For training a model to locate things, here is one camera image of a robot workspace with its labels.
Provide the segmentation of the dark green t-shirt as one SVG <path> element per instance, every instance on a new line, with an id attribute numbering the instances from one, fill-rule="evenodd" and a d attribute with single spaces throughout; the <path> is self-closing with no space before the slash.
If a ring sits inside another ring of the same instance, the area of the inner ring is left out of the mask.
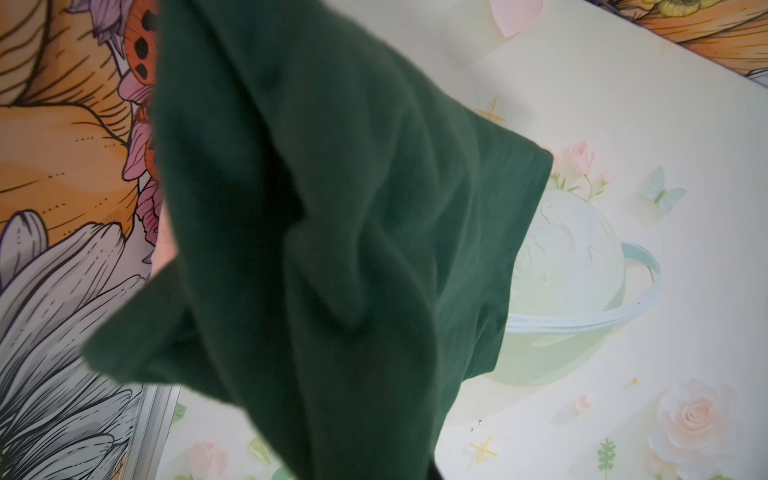
<path id="1" fill-rule="evenodd" d="M 89 366 L 244 409 L 300 479 L 437 478 L 552 155 L 320 1 L 163 1 L 153 24 L 177 253 Z"/>

